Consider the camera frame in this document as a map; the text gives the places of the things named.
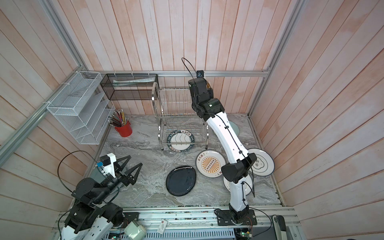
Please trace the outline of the steel dish rack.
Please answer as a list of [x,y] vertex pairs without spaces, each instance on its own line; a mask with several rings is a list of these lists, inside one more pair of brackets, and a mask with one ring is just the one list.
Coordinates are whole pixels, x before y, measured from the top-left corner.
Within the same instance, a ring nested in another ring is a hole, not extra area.
[[191,132],[195,138],[193,147],[201,145],[205,149],[208,148],[209,127],[192,109],[189,88],[160,88],[158,83],[154,83],[152,105],[158,125],[158,141],[162,150],[169,149],[167,137],[175,130]]

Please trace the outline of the pale green glass plate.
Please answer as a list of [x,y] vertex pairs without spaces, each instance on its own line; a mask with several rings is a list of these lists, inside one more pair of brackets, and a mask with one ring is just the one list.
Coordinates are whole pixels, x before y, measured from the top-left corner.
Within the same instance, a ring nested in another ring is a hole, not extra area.
[[94,179],[97,183],[101,183],[105,180],[104,175],[99,171],[98,168],[94,168],[90,174],[90,178]]

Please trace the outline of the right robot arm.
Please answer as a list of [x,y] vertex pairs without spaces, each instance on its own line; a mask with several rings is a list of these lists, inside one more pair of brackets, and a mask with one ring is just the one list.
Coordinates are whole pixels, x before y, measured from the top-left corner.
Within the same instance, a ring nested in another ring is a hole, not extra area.
[[214,131],[222,144],[228,163],[221,170],[230,184],[229,213],[231,220],[238,224],[249,213],[250,207],[246,200],[246,177],[257,157],[243,146],[230,126],[225,108],[219,99],[214,98],[213,90],[204,78],[188,81],[192,97],[192,109]]

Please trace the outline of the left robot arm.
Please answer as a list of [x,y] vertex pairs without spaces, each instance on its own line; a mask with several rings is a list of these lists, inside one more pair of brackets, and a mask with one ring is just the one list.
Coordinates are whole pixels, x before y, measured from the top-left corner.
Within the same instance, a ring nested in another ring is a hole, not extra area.
[[106,198],[113,192],[120,191],[120,185],[134,185],[142,163],[126,169],[131,156],[117,158],[110,153],[100,157],[95,167],[104,180],[97,182],[93,178],[84,178],[71,192],[75,199],[68,212],[64,226],[59,228],[61,240],[101,240],[113,228],[130,240],[141,240],[147,234],[146,229],[133,217],[127,217],[123,208]]

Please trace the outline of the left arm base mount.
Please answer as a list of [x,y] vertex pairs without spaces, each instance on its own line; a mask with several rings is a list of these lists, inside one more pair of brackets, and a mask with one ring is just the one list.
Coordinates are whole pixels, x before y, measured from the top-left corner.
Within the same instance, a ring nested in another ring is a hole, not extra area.
[[123,228],[127,227],[128,224],[132,221],[137,221],[139,218],[139,212],[126,212],[123,213],[124,220],[123,220]]

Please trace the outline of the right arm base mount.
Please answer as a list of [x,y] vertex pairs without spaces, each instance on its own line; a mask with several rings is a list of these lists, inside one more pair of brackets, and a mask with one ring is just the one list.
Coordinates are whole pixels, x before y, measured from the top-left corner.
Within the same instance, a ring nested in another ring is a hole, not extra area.
[[255,226],[257,225],[257,218],[254,210],[247,210],[237,213],[232,210],[215,209],[214,213],[217,217],[219,226]]

